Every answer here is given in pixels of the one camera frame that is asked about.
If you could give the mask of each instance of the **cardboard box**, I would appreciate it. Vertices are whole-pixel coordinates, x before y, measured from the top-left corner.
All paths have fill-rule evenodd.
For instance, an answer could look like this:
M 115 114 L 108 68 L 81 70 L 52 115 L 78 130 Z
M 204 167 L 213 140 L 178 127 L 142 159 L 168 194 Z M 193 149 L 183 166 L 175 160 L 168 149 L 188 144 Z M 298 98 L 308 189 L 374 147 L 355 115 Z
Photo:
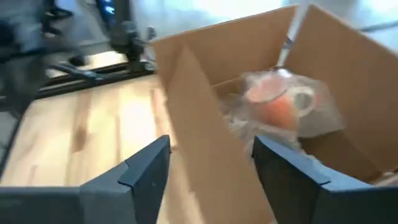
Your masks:
M 229 133 L 218 98 L 239 93 L 243 72 L 277 65 L 298 6 L 197 29 L 153 43 L 159 76 L 192 190 L 207 223 L 269 223 L 272 212 L 243 143 Z M 398 58 L 310 6 L 284 66 L 325 82 L 346 129 L 303 148 L 360 180 L 398 165 Z

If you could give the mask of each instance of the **wooden tabletop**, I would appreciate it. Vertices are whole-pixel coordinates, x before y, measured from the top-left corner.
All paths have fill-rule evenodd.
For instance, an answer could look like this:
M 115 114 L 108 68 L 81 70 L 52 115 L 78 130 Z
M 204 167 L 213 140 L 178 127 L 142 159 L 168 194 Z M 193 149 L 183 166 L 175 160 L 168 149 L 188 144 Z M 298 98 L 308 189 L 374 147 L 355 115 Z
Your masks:
M 88 68 L 123 62 L 94 55 Z M 155 75 L 34 101 L 21 124 L 1 186 L 76 186 L 170 134 L 169 179 L 158 223 L 201 223 Z

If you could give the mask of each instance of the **wooden table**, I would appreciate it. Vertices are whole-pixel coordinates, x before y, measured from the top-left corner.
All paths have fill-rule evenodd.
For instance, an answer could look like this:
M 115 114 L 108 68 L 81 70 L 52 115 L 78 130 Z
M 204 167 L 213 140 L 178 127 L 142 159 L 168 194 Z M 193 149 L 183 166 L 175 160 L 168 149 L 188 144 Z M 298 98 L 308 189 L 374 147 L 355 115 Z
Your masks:
M 88 68 L 122 62 L 105 52 Z M 158 223 L 202 223 L 155 75 L 34 101 L 21 124 L 1 186 L 76 186 L 163 134 L 172 155 Z

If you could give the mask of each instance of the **plastic wrap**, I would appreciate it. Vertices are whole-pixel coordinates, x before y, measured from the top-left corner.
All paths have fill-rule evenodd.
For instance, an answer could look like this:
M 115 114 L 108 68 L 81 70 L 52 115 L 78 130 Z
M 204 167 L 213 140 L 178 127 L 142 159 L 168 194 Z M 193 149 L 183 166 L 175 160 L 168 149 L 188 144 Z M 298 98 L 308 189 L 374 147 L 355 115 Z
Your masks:
M 232 133 L 250 151 L 255 135 L 266 135 L 297 151 L 298 138 L 311 138 L 344 128 L 325 84 L 286 69 L 243 75 L 243 95 L 223 101 Z

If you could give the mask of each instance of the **cardboard flap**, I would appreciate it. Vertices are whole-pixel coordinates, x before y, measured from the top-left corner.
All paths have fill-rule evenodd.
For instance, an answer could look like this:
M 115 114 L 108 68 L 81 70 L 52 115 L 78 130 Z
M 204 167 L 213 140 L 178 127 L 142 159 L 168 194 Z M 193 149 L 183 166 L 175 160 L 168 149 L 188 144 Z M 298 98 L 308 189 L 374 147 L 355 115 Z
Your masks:
M 206 223 L 269 223 L 273 215 L 241 143 L 228 131 L 197 59 L 184 47 L 167 107 Z
M 350 144 L 379 170 L 397 168 L 398 58 L 392 52 L 310 6 L 285 65 L 325 82 L 345 118 Z
M 295 10 L 285 7 L 153 42 L 166 91 L 182 44 L 195 54 L 212 85 L 276 65 Z

